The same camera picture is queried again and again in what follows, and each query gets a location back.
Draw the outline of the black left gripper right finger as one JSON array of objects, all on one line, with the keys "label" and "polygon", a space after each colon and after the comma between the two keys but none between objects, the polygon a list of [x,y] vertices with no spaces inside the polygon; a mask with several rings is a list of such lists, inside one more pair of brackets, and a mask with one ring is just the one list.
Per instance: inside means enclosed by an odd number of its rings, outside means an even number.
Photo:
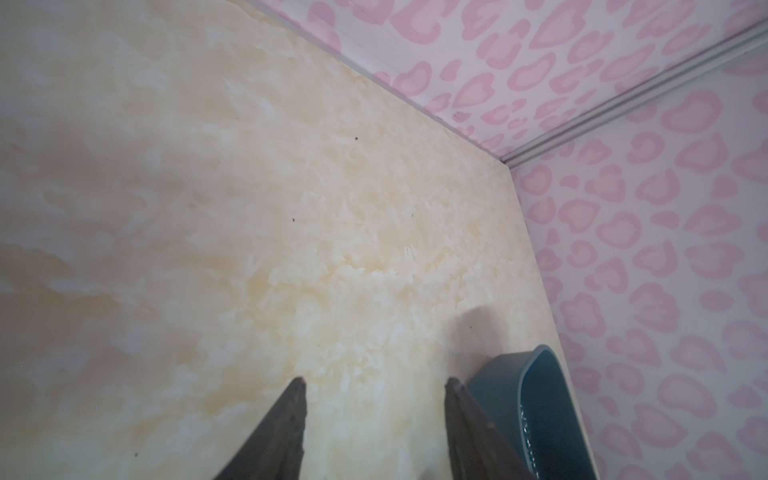
[{"label": "black left gripper right finger", "polygon": [[445,384],[444,410],[454,479],[534,478],[458,378]]}]

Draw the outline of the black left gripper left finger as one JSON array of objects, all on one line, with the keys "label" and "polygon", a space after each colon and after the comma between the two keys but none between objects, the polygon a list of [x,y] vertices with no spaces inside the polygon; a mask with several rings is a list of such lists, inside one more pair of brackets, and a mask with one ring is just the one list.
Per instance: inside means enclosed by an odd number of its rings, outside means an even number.
[{"label": "black left gripper left finger", "polygon": [[215,479],[298,479],[306,417],[306,382],[296,377]]}]

